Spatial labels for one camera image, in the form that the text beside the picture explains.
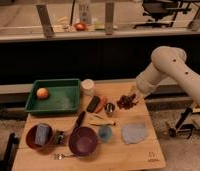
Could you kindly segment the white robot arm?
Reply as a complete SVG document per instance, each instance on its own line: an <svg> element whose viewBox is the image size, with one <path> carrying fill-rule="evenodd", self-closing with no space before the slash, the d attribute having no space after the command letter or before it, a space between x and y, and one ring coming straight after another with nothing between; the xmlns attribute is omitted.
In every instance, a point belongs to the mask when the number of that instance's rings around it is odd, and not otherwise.
<svg viewBox="0 0 200 171"><path fill-rule="evenodd" d="M151 63L132 83L129 94L138 93L145 98L164 78L170 77L200 106L200 75L191 70L185 61L186 52L183 49L157 47L151 53Z"/></svg>

